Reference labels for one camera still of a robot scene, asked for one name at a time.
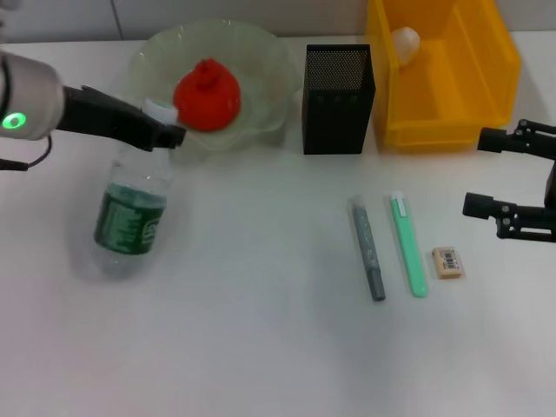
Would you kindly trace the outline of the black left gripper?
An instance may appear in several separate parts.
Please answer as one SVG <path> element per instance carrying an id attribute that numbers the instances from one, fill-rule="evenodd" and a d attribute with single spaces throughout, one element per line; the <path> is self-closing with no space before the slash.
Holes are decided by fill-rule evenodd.
<path id="1" fill-rule="evenodd" d="M 147 151 L 179 148 L 187 133 L 89 86 L 64 86 L 63 93 L 61 131 L 107 137 Z"/>

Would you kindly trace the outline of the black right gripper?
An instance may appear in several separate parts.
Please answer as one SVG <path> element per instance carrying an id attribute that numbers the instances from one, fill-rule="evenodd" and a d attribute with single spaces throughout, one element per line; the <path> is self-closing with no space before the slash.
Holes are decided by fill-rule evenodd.
<path id="1" fill-rule="evenodd" d="M 503 151 L 555 158 L 555 127 L 521 119 L 513 132 L 483 128 L 477 150 Z M 496 221 L 500 239 L 530 242 L 555 242 L 556 162 L 546 180 L 544 208 L 520 206 L 494 200 L 491 196 L 466 193 L 462 214 L 472 218 Z"/>

